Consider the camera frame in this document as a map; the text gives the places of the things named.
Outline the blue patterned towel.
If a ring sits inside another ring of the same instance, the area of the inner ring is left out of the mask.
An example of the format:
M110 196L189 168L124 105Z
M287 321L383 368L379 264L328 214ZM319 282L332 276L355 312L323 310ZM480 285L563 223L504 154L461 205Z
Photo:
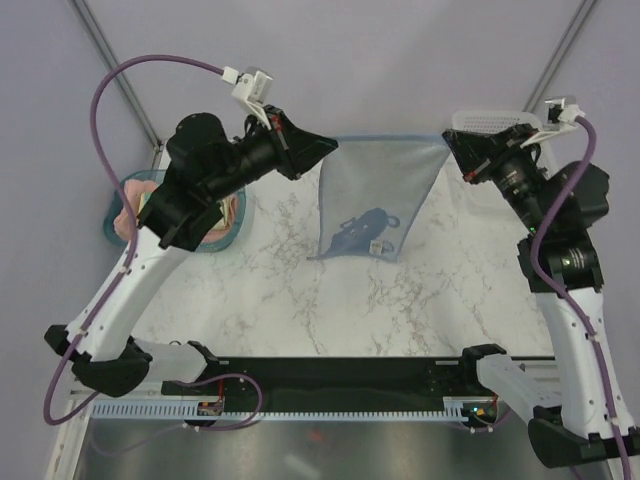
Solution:
M353 135L323 161L315 260L395 262L450 150L434 135Z

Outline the green yellow towel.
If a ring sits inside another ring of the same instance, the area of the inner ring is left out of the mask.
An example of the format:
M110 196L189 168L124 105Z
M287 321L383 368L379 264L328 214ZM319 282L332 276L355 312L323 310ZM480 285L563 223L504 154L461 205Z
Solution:
M142 211L143 207L150 199L151 194L152 192L145 192L141 195L138 212ZM221 231L231 227L235 219L237 204L238 204L238 198L235 195L222 200L221 202L222 219L219 220L214 225L213 227L214 231Z

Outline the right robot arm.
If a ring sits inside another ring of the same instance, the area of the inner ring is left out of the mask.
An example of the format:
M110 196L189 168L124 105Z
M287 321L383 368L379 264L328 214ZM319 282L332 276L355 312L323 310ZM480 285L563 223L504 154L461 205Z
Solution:
M463 179L493 183L527 229L518 261L548 328L560 389L537 383L504 352L462 364L458 385L486 388L526 424L530 444L549 468L605 463L613 478L639 475L639 425L612 365L604 322L604 279L590 227L609 210L609 177L592 162L593 125L583 157L546 176L538 165L548 133L517 124L495 134L448 129Z

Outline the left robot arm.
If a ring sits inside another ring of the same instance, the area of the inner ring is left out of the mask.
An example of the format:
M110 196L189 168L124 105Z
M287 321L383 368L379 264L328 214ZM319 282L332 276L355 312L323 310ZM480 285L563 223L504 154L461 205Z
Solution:
M87 312L45 334L84 386L112 398L145 381L186 383L197 394L216 388L219 371L208 348L150 343L132 331L164 281L221 220L223 199L273 171L297 180L337 149L336 140L295 126L281 109L265 111L264 123L248 116L244 136L234 139L210 113L178 124L166 145L170 165L134 223L122 264Z

